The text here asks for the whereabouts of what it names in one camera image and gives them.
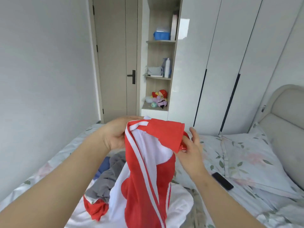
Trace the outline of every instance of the hand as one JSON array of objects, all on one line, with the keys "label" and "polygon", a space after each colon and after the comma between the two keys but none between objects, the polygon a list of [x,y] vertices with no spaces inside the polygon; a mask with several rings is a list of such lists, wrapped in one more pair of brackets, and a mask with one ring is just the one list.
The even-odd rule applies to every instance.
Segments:
[{"label": "hand", "polygon": [[105,145],[108,151],[113,149],[121,149],[125,147],[125,129],[127,123],[133,120],[141,120],[143,117],[139,116],[126,116],[114,119],[103,127],[99,132],[102,134]]},{"label": "hand", "polygon": [[184,170],[188,173],[190,178],[194,181],[195,178],[201,176],[207,172],[202,158],[203,146],[199,142],[199,135],[196,130],[192,127],[190,128],[190,132],[192,133],[192,141],[183,136],[183,142],[187,146],[186,152],[180,150],[176,156],[178,157],[181,165]]}]

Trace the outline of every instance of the door frame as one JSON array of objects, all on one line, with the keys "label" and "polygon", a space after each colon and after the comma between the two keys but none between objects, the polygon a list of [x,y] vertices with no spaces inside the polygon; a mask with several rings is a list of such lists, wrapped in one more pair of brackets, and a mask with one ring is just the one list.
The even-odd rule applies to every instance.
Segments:
[{"label": "door frame", "polygon": [[[141,61],[141,28],[142,28],[142,0],[137,1],[137,74],[136,74],[136,115],[139,116],[139,106],[140,106],[140,61]],[[89,30],[91,37],[91,49],[92,49],[92,59],[93,59],[93,69],[95,76],[95,86],[96,86],[96,96],[97,96],[97,107],[99,119],[102,124],[104,124],[103,118],[103,107],[101,99],[101,83],[100,83],[100,72],[98,64],[98,53],[97,53],[97,40],[96,40],[96,28],[95,19],[93,14],[93,0],[87,0],[88,9],[88,19],[89,19]]]}]

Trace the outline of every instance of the headboard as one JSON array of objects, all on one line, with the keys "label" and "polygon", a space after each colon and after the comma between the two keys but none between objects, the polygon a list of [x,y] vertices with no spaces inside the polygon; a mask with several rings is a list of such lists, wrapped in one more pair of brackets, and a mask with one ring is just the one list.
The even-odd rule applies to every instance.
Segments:
[{"label": "headboard", "polygon": [[304,188],[304,88],[278,88],[258,122],[286,173]]}]

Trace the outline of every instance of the black wardrobe handle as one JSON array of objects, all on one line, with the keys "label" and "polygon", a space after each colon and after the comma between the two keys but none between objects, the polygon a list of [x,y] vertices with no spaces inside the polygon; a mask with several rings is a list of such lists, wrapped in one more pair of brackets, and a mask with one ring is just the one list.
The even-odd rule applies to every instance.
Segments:
[{"label": "black wardrobe handle", "polygon": [[128,77],[132,77],[132,84],[135,84],[135,70],[132,70],[132,74],[127,74]]}]

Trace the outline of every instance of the phone screen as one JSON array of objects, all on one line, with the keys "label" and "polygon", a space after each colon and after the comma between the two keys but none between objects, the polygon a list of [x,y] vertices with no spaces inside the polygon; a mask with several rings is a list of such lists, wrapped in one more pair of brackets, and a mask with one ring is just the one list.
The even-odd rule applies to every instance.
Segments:
[{"label": "phone screen", "polygon": [[217,180],[219,184],[221,184],[222,187],[224,187],[227,191],[231,190],[234,186],[230,184],[222,175],[220,175],[218,172],[215,172],[212,177]]}]

